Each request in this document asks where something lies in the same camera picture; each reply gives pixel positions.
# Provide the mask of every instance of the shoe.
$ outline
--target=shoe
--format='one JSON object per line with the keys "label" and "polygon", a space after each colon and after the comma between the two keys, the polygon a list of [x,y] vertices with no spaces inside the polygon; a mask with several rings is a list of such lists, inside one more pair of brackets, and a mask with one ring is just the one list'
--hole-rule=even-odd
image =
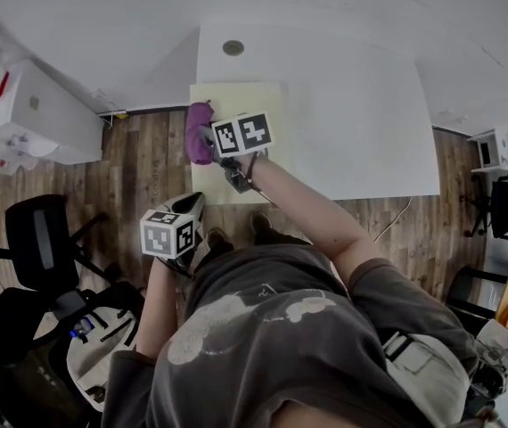
{"label": "shoe", "polygon": [[218,226],[211,228],[207,233],[207,247],[212,251],[218,244],[228,241],[225,231]]}
{"label": "shoe", "polygon": [[272,228],[272,222],[264,212],[257,210],[250,214],[250,228],[257,235],[261,230]]}

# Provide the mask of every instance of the wooden floor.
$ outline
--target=wooden floor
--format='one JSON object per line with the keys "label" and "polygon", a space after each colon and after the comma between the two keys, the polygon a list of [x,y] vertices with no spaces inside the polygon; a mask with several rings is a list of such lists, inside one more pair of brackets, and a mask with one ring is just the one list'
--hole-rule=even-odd
{"label": "wooden floor", "polygon": [[[474,211],[460,203],[472,193],[470,169],[478,164],[475,146],[461,136],[434,132],[440,172],[440,196],[415,197],[402,218],[379,241],[382,250],[422,288],[442,299],[455,272],[464,265],[481,268],[485,238],[463,237],[471,228]],[[41,161],[32,171],[0,176],[0,247],[6,247],[4,211],[43,193],[68,196],[70,231],[97,212],[110,220],[86,238],[95,263],[117,261],[136,286],[145,285],[151,258],[142,256],[139,218],[166,199],[191,190],[190,165],[184,153],[184,112],[134,116],[104,132],[103,161],[66,167]],[[378,233],[405,207],[407,198],[344,201],[371,235]],[[239,247],[248,241],[247,217],[259,208],[274,226],[300,236],[279,210],[268,205],[209,207],[205,227],[221,226]],[[82,268],[82,287],[101,290],[105,283]],[[0,292],[19,286],[9,260],[0,260]]]}

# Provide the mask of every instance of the purple object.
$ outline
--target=purple object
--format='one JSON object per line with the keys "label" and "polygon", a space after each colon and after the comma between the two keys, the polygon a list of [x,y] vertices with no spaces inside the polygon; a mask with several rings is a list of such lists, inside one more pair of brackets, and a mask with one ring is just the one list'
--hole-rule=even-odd
{"label": "purple object", "polygon": [[191,162],[196,165],[212,163],[212,147],[205,143],[201,127],[210,127],[210,120],[215,113],[206,103],[193,103],[186,116],[184,146]]}

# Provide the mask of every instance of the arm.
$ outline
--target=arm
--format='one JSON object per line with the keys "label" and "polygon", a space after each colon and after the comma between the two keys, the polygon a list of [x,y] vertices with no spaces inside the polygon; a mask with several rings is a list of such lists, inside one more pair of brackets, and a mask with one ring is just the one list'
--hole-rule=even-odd
{"label": "arm", "polygon": [[170,269],[153,259],[135,349],[154,360],[175,332],[175,278]]}
{"label": "arm", "polygon": [[[250,154],[238,159],[244,173],[250,159]],[[262,155],[254,163],[252,181],[333,262],[346,286],[359,265],[382,257],[369,234],[340,205]]]}

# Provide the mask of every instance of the black office chair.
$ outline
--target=black office chair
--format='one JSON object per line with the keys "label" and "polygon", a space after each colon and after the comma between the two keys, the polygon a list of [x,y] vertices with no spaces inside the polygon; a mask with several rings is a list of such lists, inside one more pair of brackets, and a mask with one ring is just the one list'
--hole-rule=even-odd
{"label": "black office chair", "polygon": [[9,249],[0,249],[0,259],[12,260],[22,285],[55,297],[78,285],[76,261],[113,283],[119,275],[117,265],[101,270],[87,249],[78,246],[92,226],[107,218],[98,214],[70,236],[64,196],[42,195],[16,203],[5,212]]}
{"label": "black office chair", "polygon": [[95,421],[101,418],[101,413],[86,403],[68,374],[66,356],[72,339],[69,331],[82,317],[89,313],[93,316],[93,310],[97,307],[128,310],[139,319],[143,312],[144,299],[141,293],[127,282],[113,284],[97,294],[91,291],[76,292],[79,303],[70,304],[67,315],[60,319],[57,326],[36,339],[34,336],[42,317],[51,306],[50,298],[41,292],[12,287],[0,294],[0,414],[14,427],[28,427],[31,420],[48,421],[54,417],[49,407],[45,407],[42,414],[30,414],[30,408],[36,403],[27,399],[26,395],[20,395],[21,389],[15,386],[12,375],[14,366],[20,363],[30,350],[48,344],[51,348],[48,357],[51,370],[62,379],[82,408],[82,419],[78,426],[87,426],[83,423],[84,419],[92,422],[89,426],[99,425]]}
{"label": "black office chair", "polygon": [[[464,235],[472,237],[476,232],[478,232],[479,235],[483,235],[487,232],[489,225],[491,225],[495,238],[508,241],[508,176],[499,177],[497,181],[494,182],[491,197],[485,194],[479,176],[472,176],[472,181],[478,184],[478,200],[474,201],[465,196],[461,196],[460,201],[467,201],[473,204],[478,208],[479,214],[471,232],[466,231]],[[491,217],[490,224],[488,223],[488,213]]]}

